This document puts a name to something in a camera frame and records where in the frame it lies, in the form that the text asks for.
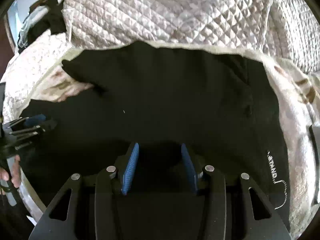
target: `quilted bedspread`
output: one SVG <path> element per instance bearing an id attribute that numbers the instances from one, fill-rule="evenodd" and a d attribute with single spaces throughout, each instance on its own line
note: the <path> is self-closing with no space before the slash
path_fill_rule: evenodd
<path id="1" fill-rule="evenodd" d="M 65 0 L 76 44 L 136 39 L 246 48 L 319 70 L 320 26 L 304 0 Z"/>

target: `round metal rivet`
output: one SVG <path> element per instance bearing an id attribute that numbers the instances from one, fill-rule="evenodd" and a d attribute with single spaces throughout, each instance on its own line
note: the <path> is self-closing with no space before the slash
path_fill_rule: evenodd
<path id="1" fill-rule="evenodd" d="M 211 165 L 207 165 L 207 166 L 205 166 L 205 170 L 206 171 L 214 171 L 214 167 Z"/>
<path id="2" fill-rule="evenodd" d="M 107 168 L 107 172 L 114 172 L 116 170 L 116 167 L 115 166 L 109 166 Z"/>
<path id="3" fill-rule="evenodd" d="M 242 178 L 242 179 L 249 179 L 250 176 L 249 176 L 248 173 L 242 173 L 242 174 L 241 174 L 241 178 Z"/>
<path id="4" fill-rule="evenodd" d="M 77 180 L 79 178 L 80 178 L 80 174 L 79 173 L 72 174 L 72 176 L 71 176 L 71 179 L 73 179 L 73 180 Z"/>

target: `triangular cutout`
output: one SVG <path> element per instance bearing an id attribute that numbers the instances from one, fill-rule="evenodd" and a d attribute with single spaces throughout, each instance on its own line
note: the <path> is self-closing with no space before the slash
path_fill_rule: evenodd
<path id="1" fill-rule="evenodd" d="M 253 188 L 249 189 L 254 220 L 268 219 L 271 214 Z"/>
<path id="2" fill-rule="evenodd" d="M 67 220 L 68 215 L 68 208 L 69 208 L 69 202 L 71 198 L 71 189 L 68 189 L 63 197 L 60 199 L 58 204 L 55 206 L 55 208 L 51 211 L 49 217 L 51 219 L 57 219 L 61 221 Z"/>

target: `blue gripper pad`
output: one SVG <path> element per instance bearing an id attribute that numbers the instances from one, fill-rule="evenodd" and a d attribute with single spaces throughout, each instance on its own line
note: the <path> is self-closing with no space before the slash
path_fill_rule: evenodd
<path id="1" fill-rule="evenodd" d="M 130 186 L 134 177 L 134 172 L 136 170 L 138 158 L 139 158 L 139 144 L 136 143 L 133 147 L 129 162 L 127 164 L 127 168 L 125 169 L 125 172 L 123 174 L 122 188 L 121 188 L 121 192 L 123 195 L 127 195 L 130 189 Z"/>
<path id="2" fill-rule="evenodd" d="M 181 145 L 181 156 L 182 156 L 183 164 L 186 168 L 191 189 L 196 193 L 198 191 L 198 184 L 197 184 L 198 177 L 196 174 L 196 170 L 193 166 L 193 163 L 191 161 L 191 158 L 189 156 L 188 149 L 184 143 Z"/>

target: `human hand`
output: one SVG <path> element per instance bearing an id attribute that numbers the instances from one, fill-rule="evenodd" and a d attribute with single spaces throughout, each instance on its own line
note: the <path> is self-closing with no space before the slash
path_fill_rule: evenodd
<path id="1" fill-rule="evenodd" d="M 13 183 L 14 187 L 18 188 L 21 184 L 21 173 L 20 173 L 20 156 L 16 155 L 14 157 L 14 163 L 12 165 L 12 179 L 11 182 Z M 3 169 L 0 168 L 0 179 L 3 179 L 5 181 L 9 180 L 9 174 Z M 0 195 L 4 195 L 5 192 L 0 189 Z"/>

